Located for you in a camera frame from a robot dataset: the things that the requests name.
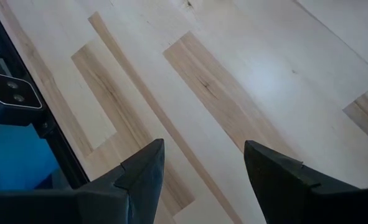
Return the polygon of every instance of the wooden floor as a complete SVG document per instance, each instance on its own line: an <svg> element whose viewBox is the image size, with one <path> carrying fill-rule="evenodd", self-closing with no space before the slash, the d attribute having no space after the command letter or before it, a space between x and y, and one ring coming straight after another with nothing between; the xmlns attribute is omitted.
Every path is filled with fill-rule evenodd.
<svg viewBox="0 0 368 224"><path fill-rule="evenodd" d="M254 139L368 187L368 0L0 0L91 179L166 142L156 223L265 223Z"/></svg>

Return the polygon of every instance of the black plastic part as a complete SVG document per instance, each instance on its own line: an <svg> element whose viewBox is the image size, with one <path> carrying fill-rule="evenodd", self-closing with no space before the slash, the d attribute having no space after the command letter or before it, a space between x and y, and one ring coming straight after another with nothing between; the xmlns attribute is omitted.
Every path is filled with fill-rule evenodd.
<svg viewBox="0 0 368 224"><path fill-rule="evenodd" d="M71 188L77 189L90 182L58 126L47 135L46 140Z"/></svg>
<svg viewBox="0 0 368 224"><path fill-rule="evenodd" d="M0 192L0 223L150 224L163 170L164 142L157 139L78 190Z"/></svg>
<svg viewBox="0 0 368 224"><path fill-rule="evenodd" d="M0 124L27 126L43 110L29 82L0 74Z"/></svg>
<svg viewBox="0 0 368 224"><path fill-rule="evenodd" d="M267 223L368 223L368 189L322 174L255 141L246 141L244 156Z"/></svg>
<svg viewBox="0 0 368 224"><path fill-rule="evenodd" d="M23 65L23 61L17 53L14 44L7 35L0 21L0 58L3 59L13 76L16 78L25 78L27 70Z"/></svg>
<svg viewBox="0 0 368 224"><path fill-rule="evenodd" d="M41 117L33 123L33 126L39 137L42 139L48 138L49 134L58 128L58 124L50 110L43 112Z"/></svg>

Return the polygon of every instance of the black frame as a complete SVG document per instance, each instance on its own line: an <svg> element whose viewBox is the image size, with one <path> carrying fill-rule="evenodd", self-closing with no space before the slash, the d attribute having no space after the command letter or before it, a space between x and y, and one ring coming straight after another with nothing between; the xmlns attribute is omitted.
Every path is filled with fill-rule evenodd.
<svg viewBox="0 0 368 224"><path fill-rule="evenodd" d="M54 116L52 115L52 112L44 101L41 92L38 90L37 85L34 83L14 44L10 40L4 27L2 26L1 21L0 54L5 57L6 65L8 69L15 74L15 77L23 78L32 83L36 92L40 96L45 111L42 119L33 122L33 125L37 133L39 133L39 136L47 140L71 188L77 189L89 183L90 180L88 176L86 175L75 153L67 142L62 130L60 129Z"/></svg>

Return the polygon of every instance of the blue object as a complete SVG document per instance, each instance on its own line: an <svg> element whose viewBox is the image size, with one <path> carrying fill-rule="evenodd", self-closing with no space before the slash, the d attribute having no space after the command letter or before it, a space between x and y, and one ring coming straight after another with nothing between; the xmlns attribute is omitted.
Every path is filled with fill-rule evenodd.
<svg viewBox="0 0 368 224"><path fill-rule="evenodd" d="M51 149L32 125L0 125L0 190L34 189L56 169Z"/></svg>

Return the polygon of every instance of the blue fabric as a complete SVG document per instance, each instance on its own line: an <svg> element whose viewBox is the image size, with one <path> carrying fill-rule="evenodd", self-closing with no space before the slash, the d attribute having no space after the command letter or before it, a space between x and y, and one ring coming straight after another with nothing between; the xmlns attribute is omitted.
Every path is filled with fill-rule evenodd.
<svg viewBox="0 0 368 224"><path fill-rule="evenodd" d="M29 190L58 168L35 129L0 125L0 190Z"/></svg>

